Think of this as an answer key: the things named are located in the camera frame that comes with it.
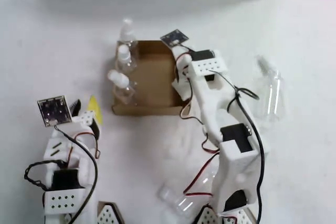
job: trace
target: cardboard box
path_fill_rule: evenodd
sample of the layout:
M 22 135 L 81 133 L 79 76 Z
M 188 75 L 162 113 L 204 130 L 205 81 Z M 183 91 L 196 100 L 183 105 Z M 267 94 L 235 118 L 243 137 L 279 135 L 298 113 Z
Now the cardboard box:
M 186 104 L 172 87 L 175 79 L 175 59 L 161 41 L 139 41 L 140 59 L 137 69 L 129 74 L 138 83 L 138 106 L 115 100 L 112 110 L 116 115 L 179 115 Z

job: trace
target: white 3d printed part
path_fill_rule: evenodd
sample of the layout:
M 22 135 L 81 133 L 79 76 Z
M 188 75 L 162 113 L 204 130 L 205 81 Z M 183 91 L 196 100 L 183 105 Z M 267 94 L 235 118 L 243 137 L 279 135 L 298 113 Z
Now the white 3d printed part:
M 111 206 L 104 206 L 98 216 L 98 224 L 119 224 L 118 219 Z

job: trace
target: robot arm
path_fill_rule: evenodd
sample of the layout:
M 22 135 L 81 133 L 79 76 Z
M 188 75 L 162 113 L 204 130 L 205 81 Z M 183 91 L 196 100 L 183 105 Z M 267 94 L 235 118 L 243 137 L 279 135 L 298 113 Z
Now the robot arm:
M 89 106 L 95 103 L 91 97 Z M 38 105 L 45 125 L 55 129 L 43 161 L 30 165 L 25 179 L 45 191 L 45 223 L 97 223 L 95 187 L 100 129 L 96 112 L 88 110 L 78 115 L 78 109 L 71 115 L 64 97 L 41 100 Z M 45 185 L 28 177 L 30 168 L 40 164 L 47 168 Z
M 179 82 L 175 80 L 173 86 L 182 99 L 189 98 L 190 90 L 182 92 L 178 84 L 183 85 L 189 79 L 200 107 L 203 130 L 220 150 L 211 205 L 217 213 L 245 208 L 257 200 L 260 149 L 251 123 L 237 102 L 232 102 L 236 88 L 231 84 L 222 56 L 218 51 L 191 52 L 179 46 L 172 51 L 181 78 Z M 239 101 L 254 121 L 245 101 Z M 266 155 L 269 149 L 265 141 L 262 145 Z

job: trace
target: table surface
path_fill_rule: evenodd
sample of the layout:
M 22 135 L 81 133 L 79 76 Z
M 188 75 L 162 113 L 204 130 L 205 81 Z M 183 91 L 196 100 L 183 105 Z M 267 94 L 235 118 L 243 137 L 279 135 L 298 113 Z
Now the table surface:
M 219 49 L 238 86 L 253 77 L 256 55 L 276 64 L 288 114 L 263 135 L 271 153 L 261 223 L 330 223 L 335 12 L 336 0 L 0 0 L 0 222 L 43 222 L 42 192 L 23 180 L 51 133 L 36 101 L 95 94 L 104 117 L 99 199 L 116 202 L 126 223 L 175 223 L 157 190 L 172 176 L 192 174 L 208 154 L 197 123 L 112 114 L 106 73 L 121 21 L 132 17 L 139 39 L 178 28 L 197 49 Z

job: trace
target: bottle cap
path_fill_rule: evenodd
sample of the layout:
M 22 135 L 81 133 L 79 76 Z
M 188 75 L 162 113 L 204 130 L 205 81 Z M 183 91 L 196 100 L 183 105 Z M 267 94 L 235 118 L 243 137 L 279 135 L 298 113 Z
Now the bottle cap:
M 117 87 L 125 89 L 128 87 L 130 80 L 123 73 L 119 73 L 116 70 L 110 70 L 107 74 L 107 78 L 112 81 Z
M 118 60 L 121 63 L 128 63 L 131 61 L 130 49 L 127 45 L 121 45 L 118 48 Z
M 133 20 L 126 18 L 123 20 L 123 26 L 120 30 L 120 41 L 134 41 Z

